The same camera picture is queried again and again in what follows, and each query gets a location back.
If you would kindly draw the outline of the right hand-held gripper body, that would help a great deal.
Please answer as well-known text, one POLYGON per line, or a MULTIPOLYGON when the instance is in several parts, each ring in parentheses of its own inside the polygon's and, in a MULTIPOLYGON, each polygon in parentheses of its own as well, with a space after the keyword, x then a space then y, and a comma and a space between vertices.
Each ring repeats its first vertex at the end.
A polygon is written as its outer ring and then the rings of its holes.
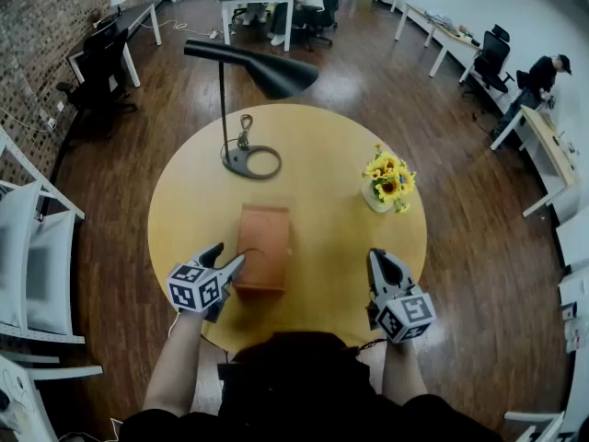
POLYGON ((370 328, 381 329, 393 344, 423 335, 436 320, 432 299, 419 285, 405 289, 378 286, 367 306, 367 315, 370 328))

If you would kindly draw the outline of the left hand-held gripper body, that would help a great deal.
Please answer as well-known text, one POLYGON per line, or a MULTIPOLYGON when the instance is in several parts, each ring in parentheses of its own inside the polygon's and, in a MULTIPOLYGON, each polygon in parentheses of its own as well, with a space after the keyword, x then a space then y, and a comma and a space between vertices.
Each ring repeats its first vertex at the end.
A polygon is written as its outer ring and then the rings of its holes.
POLYGON ((169 300, 179 311, 201 313, 205 320, 216 323, 229 297, 229 278, 220 269, 177 264, 166 280, 169 300))

